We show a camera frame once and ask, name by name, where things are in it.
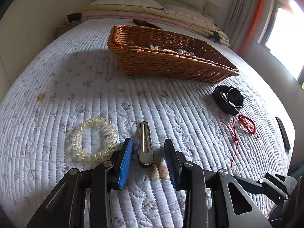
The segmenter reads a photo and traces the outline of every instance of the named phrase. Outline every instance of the quilted bedspread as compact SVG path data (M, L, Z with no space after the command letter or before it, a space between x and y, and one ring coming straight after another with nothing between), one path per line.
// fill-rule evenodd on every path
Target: quilted bedspread
M126 185L112 191L115 227L182 227L185 192L174 191L170 183L163 153L166 138L204 169L226 168L255 180L269 169L287 173L292 149L285 151L275 117L283 121L291 148L292 122L271 88L247 63L202 36L157 24L209 42L239 68L239 76L221 84L243 92L241 113L254 120L259 138L236 123L240 146L230 168L235 144L220 118L231 126L232 116L221 112L212 99L216 85L126 75L106 45L112 26L121 24L132 22L94 19L65 33L31 62L7 93L0 107L0 204L17 228L27 225L69 169L95 167L80 161L71 146L72 130L91 117L112 121L118 144L134 136L141 121L147 121L151 130L155 163L143 169L132 160ZM98 130L85 131L85 150L96 152L100 143ZM89 196L88 189L85 227L89 227ZM273 203L265 196L251 197L265 215L271 210Z

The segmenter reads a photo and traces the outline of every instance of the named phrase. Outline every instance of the red string bracelet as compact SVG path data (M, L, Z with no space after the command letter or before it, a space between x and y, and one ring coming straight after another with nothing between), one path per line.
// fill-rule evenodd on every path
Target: red string bracelet
M253 135L256 133L254 122L247 116L244 116L244 115L234 116L233 121L232 121L232 129L230 127L228 127L228 125L224 123L223 118L221 118L222 123L228 128L230 134L233 136L233 142L236 142L235 152L234 152L234 155L231 160L230 168L232 168L232 163L235 158L235 155L237 154L237 150L238 150L238 146L239 146L239 140L237 138L237 133L235 131L235 123L234 123L235 118L239 119L239 121L241 122L241 124L243 124L243 126L245 127L245 129L247 130L247 132L249 134Z

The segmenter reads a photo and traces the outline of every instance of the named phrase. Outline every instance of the wicker basket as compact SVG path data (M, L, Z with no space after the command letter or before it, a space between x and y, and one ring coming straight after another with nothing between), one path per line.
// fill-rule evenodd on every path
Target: wicker basket
M158 46L159 50L150 48ZM108 49L128 74L162 75L218 83L240 72L208 43L183 34L142 26L118 25L112 28ZM195 56L165 51L192 51Z

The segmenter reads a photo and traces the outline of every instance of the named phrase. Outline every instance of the crystal bracelet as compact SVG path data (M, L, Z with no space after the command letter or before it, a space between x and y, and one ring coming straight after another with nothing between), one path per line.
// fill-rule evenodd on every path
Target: crystal bracelet
M82 136L83 132L86 128L93 127L93 126L103 126L105 127L107 134L109 134L109 144L105 147L104 150L97 152L97 153L87 153L79 146L79 139ZM79 156L81 160L85 161L100 161L104 160L107 156L111 155L114 151L114 148L117 143L117 131L114 127L114 125L105 118L90 118L89 120L84 121L82 124L80 124L73 134L72 139L72 148L76 152L76 155Z

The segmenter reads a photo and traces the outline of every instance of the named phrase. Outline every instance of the curtain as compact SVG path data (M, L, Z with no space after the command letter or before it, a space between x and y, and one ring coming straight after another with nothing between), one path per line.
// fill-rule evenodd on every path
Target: curtain
M234 0L224 33L229 38L230 48L237 52L244 42L247 30L256 11L258 0Z

